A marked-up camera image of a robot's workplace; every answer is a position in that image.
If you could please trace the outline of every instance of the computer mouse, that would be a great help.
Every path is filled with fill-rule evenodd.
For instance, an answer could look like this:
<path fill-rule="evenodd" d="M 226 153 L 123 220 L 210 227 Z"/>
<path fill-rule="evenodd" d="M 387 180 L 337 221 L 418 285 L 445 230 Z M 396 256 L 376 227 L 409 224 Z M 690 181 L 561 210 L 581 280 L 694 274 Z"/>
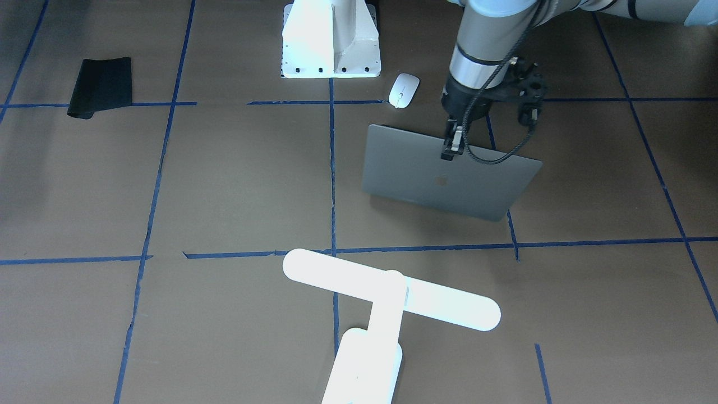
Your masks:
<path fill-rule="evenodd" d="M 406 108 L 419 87 L 419 79 L 407 73 L 400 74 L 389 92 L 389 103 L 396 108 Z"/>

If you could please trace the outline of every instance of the cable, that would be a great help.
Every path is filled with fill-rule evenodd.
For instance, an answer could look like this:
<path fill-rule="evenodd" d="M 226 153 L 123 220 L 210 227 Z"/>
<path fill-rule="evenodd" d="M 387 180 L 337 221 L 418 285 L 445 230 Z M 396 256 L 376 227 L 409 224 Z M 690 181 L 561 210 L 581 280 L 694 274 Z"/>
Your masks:
<path fill-rule="evenodd" d="M 498 67 L 493 71 L 493 73 L 491 73 L 491 76 L 486 79 L 486 82 L 483 84 L 483 86 L 479 88 L 479 91 L 473 96 L 473 98 L 471 98 L 471 101 L 469 101 L 469 105 L 466 107 L 466 111 L 464 111 L 464 117 L 462 119 L 462 128 L 464 130 L 462 132 L 462 138 L 464 140 L 464 145 L 466 146 L 466 151 L 475 162 L 480 162 L 481 164 L 486 165 L 495 165 L 500 162 L 503 162 L 509 157 L 516 154 L 519 149 L 522 148 L 532 138 L 533 134 L 536 133 L 536 120 L 532 119 L 531 123 L 528 125 L 528 133 L 526 134 L 526 137 L 524 137 L 523 140 L 521 140 L 510 152 L 506 153 L 504 156 L 496 160 L 485 160 L 481 157 L 478 157 L 471 150 L 471 146 L 469 146 L 469 115 L 471 115 L 471 111 L 473 111 L 474 106 L 476 105 L 476 101 L 478 101 L 478 99 L 481 98 L 484 92 L 486 92 L 486 88 L 489 86 L 489 84 L 493 81 L 496 75 L 499 74 L 499 72 L 504 68 L 504 66 L 506 66 L 506 63 L 508 63 L 508 61 L 513 57 L 513 54 L 516 53 L 518 47 L 526 39 L 526 36 L 533 28 L 533 25 L 536 23 L 536 20 L 539 18 L 539 14 L 543 9 L 544 4 L 546 4 L 546 1 L 547 0 L 539 0 L 538 5 L 536 6 L 536 11 L 533 13 L 531 21 L 521 33 L 521 36 L 518 38 L 518 40 L 516 40 L 516 43 L 513 44 L 513 47 L 511 48 L 511 50 L 508 51 L 503 60 L 501 60 L 501 63 L 499 63 Z"/>

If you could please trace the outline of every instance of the laptop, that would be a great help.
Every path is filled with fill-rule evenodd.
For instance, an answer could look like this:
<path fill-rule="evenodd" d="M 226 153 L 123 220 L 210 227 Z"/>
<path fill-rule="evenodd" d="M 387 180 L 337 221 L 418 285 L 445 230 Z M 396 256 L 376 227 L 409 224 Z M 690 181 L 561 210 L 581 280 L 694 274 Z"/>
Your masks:
<path fill-rule="evenodd" d="M 456 214 L 500 221 L 543 163 L 517 155 L 484 165 L 464 152 L 442 160 L 444 140 L 370 125 L 364 155 L 364 192 Z M 472 146 L 478 157 L 505 153 Z"/>

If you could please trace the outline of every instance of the black cloth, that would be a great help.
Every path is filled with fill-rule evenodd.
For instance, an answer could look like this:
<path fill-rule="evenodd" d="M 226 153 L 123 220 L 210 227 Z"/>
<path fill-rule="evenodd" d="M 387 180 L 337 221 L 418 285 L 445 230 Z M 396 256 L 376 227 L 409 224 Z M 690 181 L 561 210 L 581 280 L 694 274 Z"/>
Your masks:
<path fill-rule="evenodd" d="M 84 59 L 67 115 L 89 119 L 97 111 L 132 105 L 130 58 Z"/>

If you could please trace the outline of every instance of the white stand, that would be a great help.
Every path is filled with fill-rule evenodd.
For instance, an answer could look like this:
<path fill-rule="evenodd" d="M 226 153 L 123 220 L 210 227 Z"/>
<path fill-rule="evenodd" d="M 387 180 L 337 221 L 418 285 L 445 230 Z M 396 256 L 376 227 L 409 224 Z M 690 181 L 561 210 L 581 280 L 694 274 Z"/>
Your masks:
<path fill-rule="evenodd" d="M 294 0 L 284 8 L 287 78 L 376 77 L 379 33 L 364 0 Z"/>
<path fill-rule="evenodd" d="M 342 336 L 322 404 L 390 404 L 396 387 L 404 311 L 479 331 L 494 329 L 494 300 L 339 258 L 294 249 L 284 258 L 292 280 L 373 302 L 368 330 Z"/>

